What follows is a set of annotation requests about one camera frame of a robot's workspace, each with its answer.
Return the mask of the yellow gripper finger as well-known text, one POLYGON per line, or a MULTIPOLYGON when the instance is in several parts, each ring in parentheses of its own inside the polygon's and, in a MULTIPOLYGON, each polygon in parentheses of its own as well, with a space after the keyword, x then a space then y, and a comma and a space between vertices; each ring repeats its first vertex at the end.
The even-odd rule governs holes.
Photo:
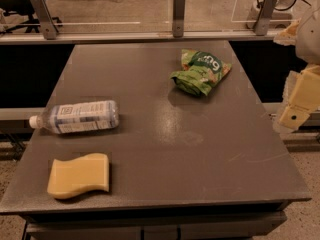
POLYGON ((297 130, 320 107, 320 66, 307 65, 300 73, 290 71, 283 90, 278 123, 297 130))
POLYGON ((295 45, 299 23, 299 20, 294 21, 287 28, 281 30, 274 37, 273 42, 283 46, 295 45))

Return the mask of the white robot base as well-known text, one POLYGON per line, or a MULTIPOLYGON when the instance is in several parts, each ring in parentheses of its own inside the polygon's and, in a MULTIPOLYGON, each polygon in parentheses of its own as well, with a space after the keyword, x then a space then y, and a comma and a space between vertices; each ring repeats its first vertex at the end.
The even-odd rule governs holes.
MULTIPOLYGON (((295 5, 296 1, 297 0, 277 0, 276 6, 272 14, 272 18, 270 20, 269 28, 288 26, 289 23, 293 20, 291 8, 295 5)), ((248 29, 254 28, 254 25, 257 21, 260 12, 262 2, 263 0, 255 0, 252 3, 251 9, 246 19, 246 27, 248 29)))

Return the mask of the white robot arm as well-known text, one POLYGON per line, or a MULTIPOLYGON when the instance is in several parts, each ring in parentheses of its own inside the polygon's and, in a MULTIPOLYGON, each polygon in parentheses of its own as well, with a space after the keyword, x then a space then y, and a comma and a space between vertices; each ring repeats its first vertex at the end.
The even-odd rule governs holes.
POLYGON ((296 56, 307 63, 300 72, 290 71, 286 78, 282 103, 273 129, 291 133, 303 125, 320 106, 320 12, 309 8, 303 17, 291 23, 273 39, 276 44, 295 46, 296 56))

